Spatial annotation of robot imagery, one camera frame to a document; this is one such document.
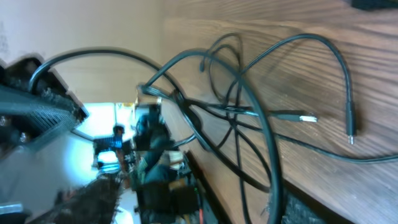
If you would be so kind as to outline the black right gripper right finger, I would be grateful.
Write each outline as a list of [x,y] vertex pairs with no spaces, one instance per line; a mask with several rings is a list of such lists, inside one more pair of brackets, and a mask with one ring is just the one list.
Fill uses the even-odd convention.
[[281,224],[353,224],[306,194],[284,190]]

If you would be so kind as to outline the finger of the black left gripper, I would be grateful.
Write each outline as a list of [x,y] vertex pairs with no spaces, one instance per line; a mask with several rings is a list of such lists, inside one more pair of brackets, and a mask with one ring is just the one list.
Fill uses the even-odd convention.
[[44,72],[29,90],[30,79],[41,64],[37,57],[8,65],[1,61],[1,152],[18,147],[39,151],[88,117],[53,72]]

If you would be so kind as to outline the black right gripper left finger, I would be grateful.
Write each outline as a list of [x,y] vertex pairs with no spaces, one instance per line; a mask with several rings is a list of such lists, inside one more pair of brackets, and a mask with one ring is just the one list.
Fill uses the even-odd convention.
[[119,205],[121,184],[114,179],[96,179],[30,224],[112,224]]

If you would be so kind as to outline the black USB cable gray plug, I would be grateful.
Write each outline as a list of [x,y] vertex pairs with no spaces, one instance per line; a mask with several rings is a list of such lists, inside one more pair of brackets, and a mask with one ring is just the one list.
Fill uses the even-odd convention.
[[343,142],[346,88],[338,61],[311,38],[257,60],[247,78],[271,110],[314,110],[320,124],[272,119],[284,176],[315,194],[397,195],[397,103],[355,88],[351,101],[360,136]]

